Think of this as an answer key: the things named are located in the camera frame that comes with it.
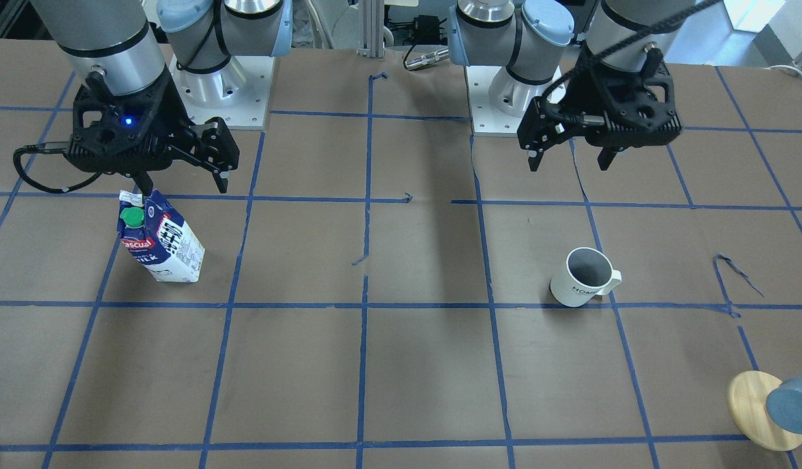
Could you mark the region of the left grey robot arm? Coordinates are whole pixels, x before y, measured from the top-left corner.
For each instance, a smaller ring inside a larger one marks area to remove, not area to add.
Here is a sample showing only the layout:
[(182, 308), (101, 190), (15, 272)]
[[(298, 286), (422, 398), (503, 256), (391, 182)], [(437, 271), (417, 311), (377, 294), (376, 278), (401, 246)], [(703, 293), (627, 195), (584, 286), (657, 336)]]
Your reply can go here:
[(668, 145), (683, 124), (664, 61), (696, 1), (600, 1), (572, 69), (556, 76), (575, 19), (556, 1), (457, 1), (448, 15), (453, 63), (498, 66), (494, 98), (520, 118), (536, 171), (550, 148), (584, 137), (607, 170), (619, 152)]

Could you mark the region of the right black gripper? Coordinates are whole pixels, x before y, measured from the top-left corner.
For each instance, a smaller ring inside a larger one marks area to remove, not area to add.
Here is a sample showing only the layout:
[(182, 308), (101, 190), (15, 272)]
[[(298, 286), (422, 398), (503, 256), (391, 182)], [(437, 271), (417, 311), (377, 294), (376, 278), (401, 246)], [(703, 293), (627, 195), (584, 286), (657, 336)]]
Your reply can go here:
[(171, 166), (170, 146), (184, 162), (207, 170), (222, 195), (239, 166), (240, 149), (225, 119), (193, 125), (167, 68), (147, 88), (121, 96), (112, 95), (106, 77), (92, 71), (73, 113), (65, 160), (88, 173), (130, 175), (144, 196), (154, 189), (147, 171)]

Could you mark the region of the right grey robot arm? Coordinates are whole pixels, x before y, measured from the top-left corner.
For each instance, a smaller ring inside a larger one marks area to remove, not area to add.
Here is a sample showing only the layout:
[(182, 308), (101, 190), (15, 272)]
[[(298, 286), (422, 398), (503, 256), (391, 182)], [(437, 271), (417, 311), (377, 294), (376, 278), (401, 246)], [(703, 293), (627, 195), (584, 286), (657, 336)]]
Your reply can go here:
[(67, 141), (14, 151), (20, 178), (61, 195), (118, 173), (150, 195), (150, 173), (177, 160), (225, 193), (240, 151), (225, 113), (248, 104), (261, 125), (266, 93), (240, 57), (281, 57), (293, 44), (291, 1), (160, 1), (168, 64), (137, 1), (35, 1), (82, 84)]

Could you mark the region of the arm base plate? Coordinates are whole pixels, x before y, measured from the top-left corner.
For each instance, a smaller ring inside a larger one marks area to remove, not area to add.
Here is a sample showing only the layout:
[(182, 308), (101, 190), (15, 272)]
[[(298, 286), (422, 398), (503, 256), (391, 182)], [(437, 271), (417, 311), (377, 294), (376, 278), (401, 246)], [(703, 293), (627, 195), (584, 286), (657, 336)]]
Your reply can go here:
[(562, 76), (556, 68), (552, 79), (529, 85), (511, 77), (505, 66), (466, 66), (467, 97), (473, 134), (484, 137), (513, 137), (528, 104)]
[(225, 68), (210, 74), (179, 71), (176, 62), (173, 56), (169, 71), (193, 122), (221, 117), (231, 130), (266, 128), (275, 57), (232, 57)]

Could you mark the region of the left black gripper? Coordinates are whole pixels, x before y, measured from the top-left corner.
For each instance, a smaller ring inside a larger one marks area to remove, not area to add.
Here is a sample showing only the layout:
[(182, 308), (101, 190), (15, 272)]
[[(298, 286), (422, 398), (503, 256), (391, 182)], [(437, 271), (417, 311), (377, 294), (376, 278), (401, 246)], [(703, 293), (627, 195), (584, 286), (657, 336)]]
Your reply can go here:
[(603, 147), (598, 167), (607, 171), (627, 147), (668, 145), (683, 131), (674, 80), (663, 60), (646, 59), (639, 72), (616, 70), (577, 59), (558, 104), (533, 98), (517, 128), (520, 148), (536, 172), (544, 152), (573, 136)]

